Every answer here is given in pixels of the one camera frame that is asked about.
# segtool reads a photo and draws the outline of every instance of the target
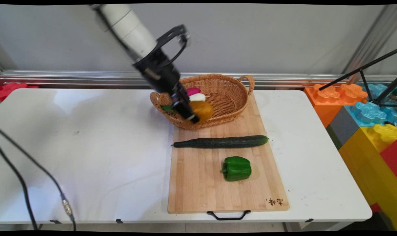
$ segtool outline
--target wicker basket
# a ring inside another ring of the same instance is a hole
[[[244,78],[249,81],[248,91],[241,82]],[[182,119],[178,113],[166,114],[161,105],[171,105],[172,103],[167,93],[153,92],[150,94],[150,100],[156,109],[164,114],[172,124],[184,129],[204,128],[233,121],[245,109],[249,96],[254,90],[254,78],[249,75],[234,79],[221,74],[209,74],[185,78],[180,81],[186,89],[197,87],[206,96],[206,102],[213,106],[213,116],[209,120],[201,124],[192,124]]]

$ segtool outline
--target white table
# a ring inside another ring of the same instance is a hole
[[[18,89],[0,105],[0,128],[57,179],[79,224],[218,222],[205,213],[168,214],[173,125],[152,106],[150,92]],[[252,212],[241,222],[313,219],[328,222],[317,229],[337,230],[370,218],[368,203],[306,95],[254,94],[290,209]],[[2,136],[0,146],[26,181],[35,219],[70,223],[53,182]],[[0,157],[0,224],[29,222],[22,187]]]

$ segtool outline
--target green leaf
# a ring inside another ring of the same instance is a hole
[[[172,105],[162,106],[161,108],[166,112],[168,115],[173,115],[175,112],[173,111]]]

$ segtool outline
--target yellow fruit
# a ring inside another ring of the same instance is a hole
[[[200,118],[198,124],[210,119],[213,115],[213,107],[208,102],[190,102],[191,109]]]

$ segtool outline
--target wooden cutting board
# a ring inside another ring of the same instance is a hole
[[[175,127],[173,142],[249,135],[267,135],[253,94],[234,121],[197,130]],[[221,167],[224,159],[231,156],[251,162],[250,178],[236,182],[224,179]],[[269,142],[254,148],[173,148],[169,213],[287,209],[289,202]]]

